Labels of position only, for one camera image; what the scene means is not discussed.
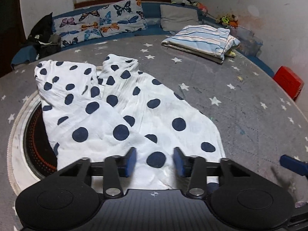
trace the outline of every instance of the plush toy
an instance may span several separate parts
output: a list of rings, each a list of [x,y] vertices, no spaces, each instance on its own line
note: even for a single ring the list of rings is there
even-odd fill
[[[238,26],[238,17],[230,13],[228,13],[226,16],[218,15],[216,23],[222,24],[223,26],[229,25],[236,28]]]

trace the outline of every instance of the plastic container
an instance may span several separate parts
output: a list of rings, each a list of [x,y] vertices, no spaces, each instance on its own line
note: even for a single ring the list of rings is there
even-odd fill
[[[263,41],[256,36],[240,38],[241,41],[238,50],[245,56],[256,56],[261,46],[263,46]]]

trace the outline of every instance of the folded striped blanket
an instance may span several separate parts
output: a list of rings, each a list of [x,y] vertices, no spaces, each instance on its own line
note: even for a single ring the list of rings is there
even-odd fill
[[[230,35],[227,28],[187,25],[176,35],[163,40],[161,44],[222,63],[224,54],[231,48],[236,48],[240,41]]]

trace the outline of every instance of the white cloth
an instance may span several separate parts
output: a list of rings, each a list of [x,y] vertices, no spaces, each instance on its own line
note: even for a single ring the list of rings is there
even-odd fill
[[[58,154],[58,169],[81,157],[103,161],[123,156],[133,146],[137,163],[125,187],[167,189],[177,188],[174,147],[210,162],[224,157],[214,123],[153,76],[140,72],[138,65],[136,59],[110,54],[97,78],[95,66],[88,63],[38,64],[35,75],[43,119]],[[166,157],[161,168],[147,164],[156,151]]]

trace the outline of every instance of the white star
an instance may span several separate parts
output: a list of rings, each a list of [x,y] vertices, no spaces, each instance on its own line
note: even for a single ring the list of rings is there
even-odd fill
[[[10,115],[10,117],[8,118],[8,120],[9,120],[9,124],[11,123],[11,121],[13,121],[13,120],[14,120],[14,115],[15,115],[15,114],[11,114],[11,115]]]
[[[291,185],[289,186],[289,189],[293,192],[294,190],[296,190],[296,187],[295,187],[295,183],[291,183]]]
[[[185,83],[182,83],[182,84],[179,84],[179,86],[181,87],[181,89],[183,90],[183,89],[185,89],[185,90],[189,90],[188,88],[189,88],[189,86],[186,86],[185,85]]]
[[[240,71],[240,69],[238,67],[234,67],[234,66],[231,66],[231,67],[236,69],[237,71]]]
[[[13,209],[14,212],[15,212],[15,216],[17,216],[15,205],[12,207],[12,209]]]
[[[267,106],[265,105],[265,103],[263,103],[263,102],[260,102],[260,103],[261,103],[261,107],[263,107],[264,109],[267,108]]]
[[[227,85],[230,89],[235,89],[235,87],[230,83],[229,85]]]
[[[182,59],[178,59],[178,58],[176,58],[176,57],[174,57],[172,60],[173,60],[175,63],[177,63],[178,61],[179,61],[179,62],[182,62]]]
[[[216,96],[214,96],[214,98],[212,99],[212,98],[209,98],[210,100],[211,100],[211,105],[214,105],[214,104],[216,104],[217,106],[219,106],[218,104],[219,103],[221,103],[221,101],[219,101],[217,98],[216,98]]]
[[[107,43],[106,41],[103,41],[103,42],[99,42],[99,43],[96,43],[95,45],[98,45],[98,44],[105,44]]]
[[[292,124],[294,124],[292,117],[288,117],[288,118],[289,118],[290,122],[292,122]]]
[[[25,103],[26,102],[26,100],[28,100],[28,98],[29,98],[29,96],[25,96],[25,98],[23,99],[23,103]]]
[[[148,55],[148,56],[145,56],[145,57],[147,57],[148,59],[154,59],[155,56]]]

